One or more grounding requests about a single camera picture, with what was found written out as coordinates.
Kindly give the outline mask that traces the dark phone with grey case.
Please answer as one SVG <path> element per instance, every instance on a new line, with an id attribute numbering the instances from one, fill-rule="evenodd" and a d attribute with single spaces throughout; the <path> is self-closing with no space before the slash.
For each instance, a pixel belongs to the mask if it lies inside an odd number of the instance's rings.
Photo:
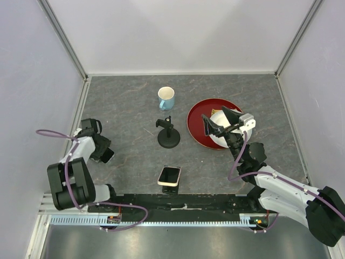
<path id="1" fill-rule="evenodd" d="M 101 156 L 100 160 L 103 163 L 108 163 L 110 159 L 114 156 L 114 151 L 111 150 L 110 148 L 107 148 L 103 155 Z"/>

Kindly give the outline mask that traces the black round-base phone holder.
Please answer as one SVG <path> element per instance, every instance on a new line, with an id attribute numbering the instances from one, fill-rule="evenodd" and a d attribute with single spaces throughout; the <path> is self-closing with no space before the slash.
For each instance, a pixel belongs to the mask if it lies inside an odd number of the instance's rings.
<path id="1" fill-rule="evenodd" d="M 164 120 L 157 119 L 156 127 L 162 127 L 163 129 L 157 136 L 157 141 L 163 148 L 174 148 L 181 140 L 180 133 L 174 129 L 174 125 L 171 123 L 171 116 L 168 116 Z"/>

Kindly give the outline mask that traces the phone with beige case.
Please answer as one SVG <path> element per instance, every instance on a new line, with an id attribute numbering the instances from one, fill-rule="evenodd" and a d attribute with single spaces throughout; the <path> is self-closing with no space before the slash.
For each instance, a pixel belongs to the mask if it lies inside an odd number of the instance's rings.
<path id="1" fill-rule="evenodd" d="M 164 166 L 157 180 L 160 186 L 177 187 L 180 181 L 181 168 Z"/>

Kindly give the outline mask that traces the black folding phone stand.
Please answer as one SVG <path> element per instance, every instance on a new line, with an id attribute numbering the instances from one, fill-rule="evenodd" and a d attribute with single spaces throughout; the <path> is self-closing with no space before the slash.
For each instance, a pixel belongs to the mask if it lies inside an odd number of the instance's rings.
<path id="1" fill-rule="evenodd" d="M 178 188 L 179 184 L 177 187 L 168 187 L 168 186 L 163 186 L 162 187 L 162 192 L 166 194 L 177 194 L 178 193 Z"/>

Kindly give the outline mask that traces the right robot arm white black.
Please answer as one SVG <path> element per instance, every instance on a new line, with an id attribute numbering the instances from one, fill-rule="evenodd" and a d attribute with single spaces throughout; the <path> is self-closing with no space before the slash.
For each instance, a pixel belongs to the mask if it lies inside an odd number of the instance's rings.
<path id="1" fill-rule="evenodd" d="M 324 245 L 334 247 L 344 237 L 344 202 L 338 193 L 328 186 L 319 189 L 297 182 L 268 166 L 264 145 L 248 142 L 248 132 L 256 126 L 254 116 L 225 106 L 222 111 L 229 126 L 218 125 L 202 115 L 205 135 L 226 141 L 234 158 L 230 171 L 237 171 L 238 179 L 253 184 L 259 191 L 247 198 L 248 209 L 255 213 L 271 210 L 287 216 L 307 227 Z"/>

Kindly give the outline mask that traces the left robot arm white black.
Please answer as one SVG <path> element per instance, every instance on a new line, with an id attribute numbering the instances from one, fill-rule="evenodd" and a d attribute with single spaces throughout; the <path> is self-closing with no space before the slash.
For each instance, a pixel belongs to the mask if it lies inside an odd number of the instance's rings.
<path id="1" fill-rule="evenodd" d="M 89 203 L 99 203 L 106 212 L 117 209 L 119 203 L 114 188 L 110 184 L 95 185 L 87 168 L 89 159 L 107 163 L 114 156 L 110 149 L 111 141 L 101 133 L 101 122 L 93 118 L 82 120 L 81 129 L 72 137 L 56 133 L 58 137 L 72 141 L 67 154 L 47 168 L 52 200 L 57 210 L 81 209 Z"/>

